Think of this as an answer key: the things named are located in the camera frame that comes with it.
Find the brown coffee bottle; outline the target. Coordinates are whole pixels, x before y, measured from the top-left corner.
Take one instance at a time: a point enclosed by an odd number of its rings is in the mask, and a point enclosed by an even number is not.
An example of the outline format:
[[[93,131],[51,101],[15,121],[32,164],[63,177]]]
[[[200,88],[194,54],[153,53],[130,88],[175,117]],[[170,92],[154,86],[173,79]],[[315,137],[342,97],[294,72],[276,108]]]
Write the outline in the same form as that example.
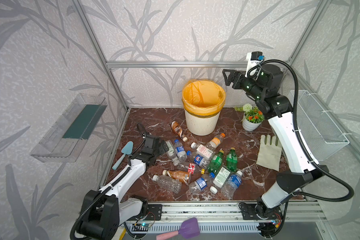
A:
[[[178,135],[183,142],[187,142],[188,138],[184,133],[184,130],[182,129],[182,127],[179,125],[179,123],[177,121],[173,121],[171,123],[171,128],[173,130],[173,132]]]

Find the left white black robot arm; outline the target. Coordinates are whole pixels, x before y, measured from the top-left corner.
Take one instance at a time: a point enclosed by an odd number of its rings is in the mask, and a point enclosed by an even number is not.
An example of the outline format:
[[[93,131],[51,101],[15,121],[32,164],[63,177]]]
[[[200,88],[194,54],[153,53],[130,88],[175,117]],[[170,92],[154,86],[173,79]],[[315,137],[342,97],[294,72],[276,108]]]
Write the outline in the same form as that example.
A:
[[[76,234],[80,234],[82,240],[111,240],[121,224],[141,214],[146,205],[144,200],[130,198],[122,202],[122,198],[157,157],[168,150],[165,140],[147,134],[140,151],[128,157],[127,165],[113,180],[85,195],[80,215],[70,231],[70,239],[78,240]]]

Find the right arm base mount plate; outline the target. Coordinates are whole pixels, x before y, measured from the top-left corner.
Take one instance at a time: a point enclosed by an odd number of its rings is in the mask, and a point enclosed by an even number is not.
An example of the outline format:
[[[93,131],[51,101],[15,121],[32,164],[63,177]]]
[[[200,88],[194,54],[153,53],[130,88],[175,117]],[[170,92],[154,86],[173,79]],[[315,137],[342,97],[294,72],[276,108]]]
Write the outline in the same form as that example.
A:
[[[276,220],[281,213],[280,207],[268,208],[262,202],[259,203],[239,203],[239,209],[243,220]]]

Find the blue label bottle white cap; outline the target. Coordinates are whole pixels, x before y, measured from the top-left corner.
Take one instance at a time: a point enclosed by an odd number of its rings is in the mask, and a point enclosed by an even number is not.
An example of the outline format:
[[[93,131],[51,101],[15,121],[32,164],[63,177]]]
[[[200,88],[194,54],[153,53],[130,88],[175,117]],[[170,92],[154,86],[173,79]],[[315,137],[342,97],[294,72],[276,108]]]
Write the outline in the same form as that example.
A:
[[[221,189],[221,194],[225,199],[231,200],[233,198],[235,191],[242,184],[242,175],[242,171],[238,170],[227,179]]]

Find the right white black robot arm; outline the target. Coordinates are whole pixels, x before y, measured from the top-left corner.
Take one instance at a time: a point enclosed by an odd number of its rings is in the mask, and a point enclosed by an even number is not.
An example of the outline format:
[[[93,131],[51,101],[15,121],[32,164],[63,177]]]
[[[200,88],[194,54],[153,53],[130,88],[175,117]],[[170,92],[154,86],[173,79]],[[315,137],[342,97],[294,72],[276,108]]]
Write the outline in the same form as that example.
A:
[[[243,218],[275,219],[280,205],[286,205],[293,196],[302,195],[326,202],[344,202],[354,196],[354,189],[343,180],[329,173],[328,167],[320,165],[309,148],[298,127],[298,83],[295,83],[294,101],[279,94],[284,74],[278,67],[284,65],[295,77],[293,69],[283,61],[268,60],[248,71],[223,70],[226,86],[240,89],[253,99],[263,112],[281,143],[289,170],[277,174],[277,180],[256,204],[240,204]],[[348,189],[344,197],[325,198],[301,191],[309,183],[327,176]]]

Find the dark green bottle yellow cap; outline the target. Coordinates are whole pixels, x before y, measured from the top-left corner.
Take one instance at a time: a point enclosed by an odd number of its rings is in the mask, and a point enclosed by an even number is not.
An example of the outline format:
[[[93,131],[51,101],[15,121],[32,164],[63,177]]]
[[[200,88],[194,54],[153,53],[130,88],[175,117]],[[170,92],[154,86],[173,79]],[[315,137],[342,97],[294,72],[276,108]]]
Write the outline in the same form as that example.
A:
[[[238,156],[236,154],[236,149],[235,148],[231,148],[227,157],[226,157],[226,161],[227,161],[227,168],[232,172],[236,172],[237,170],[237,164],[238,164]]]

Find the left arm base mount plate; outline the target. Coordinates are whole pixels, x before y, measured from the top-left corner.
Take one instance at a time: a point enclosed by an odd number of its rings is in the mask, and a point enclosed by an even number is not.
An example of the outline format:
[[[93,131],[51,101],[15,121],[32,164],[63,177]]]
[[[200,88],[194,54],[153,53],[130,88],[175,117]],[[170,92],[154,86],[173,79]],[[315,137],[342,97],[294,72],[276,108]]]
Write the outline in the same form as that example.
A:
[[[144,205],[138,215],[131,217],[130,221],[147,220],[147,221],[159,221],[161,220],[163,213],[162,204],[147,204]]]

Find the clear unlabelled bottle white cap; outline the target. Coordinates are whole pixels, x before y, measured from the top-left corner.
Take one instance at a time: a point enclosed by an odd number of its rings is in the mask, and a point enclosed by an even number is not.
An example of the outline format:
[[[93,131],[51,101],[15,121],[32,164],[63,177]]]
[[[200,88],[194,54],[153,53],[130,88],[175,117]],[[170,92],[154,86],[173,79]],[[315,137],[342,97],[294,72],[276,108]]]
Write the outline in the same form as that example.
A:
[[[164,175],[154,175],[153,181],[156,182],[159,187],[171,191],[175,194],[178,194],[182,188],[181,182]]]

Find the brown tea bottle white cap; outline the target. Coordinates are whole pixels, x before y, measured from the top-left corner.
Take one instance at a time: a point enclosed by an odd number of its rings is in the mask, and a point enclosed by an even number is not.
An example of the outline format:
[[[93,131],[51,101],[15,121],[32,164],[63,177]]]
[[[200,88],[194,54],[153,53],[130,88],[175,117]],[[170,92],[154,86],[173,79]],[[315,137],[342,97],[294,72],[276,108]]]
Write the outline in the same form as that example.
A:
[[[192,175],[190,173],[183,171],[163,170],[163,175],[168,176],[174,180],[178,180],[187,185],[191,182],[191,178],[192,178]]]

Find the clear bottle green white label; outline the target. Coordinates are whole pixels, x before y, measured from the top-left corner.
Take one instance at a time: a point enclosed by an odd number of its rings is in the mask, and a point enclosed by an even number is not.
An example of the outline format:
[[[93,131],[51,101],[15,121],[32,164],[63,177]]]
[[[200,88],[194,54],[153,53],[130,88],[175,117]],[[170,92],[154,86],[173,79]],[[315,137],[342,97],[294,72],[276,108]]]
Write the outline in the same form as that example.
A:
[[[172,163],[174,164],[174,166],[178,166],[180,161],[177,157],[177,151],[174,148],[174,145],[172,144],[172,142],[170,140],[166,141],[167,147],[168,147],[168,151],[167,151],[167,156],[171,159]]]

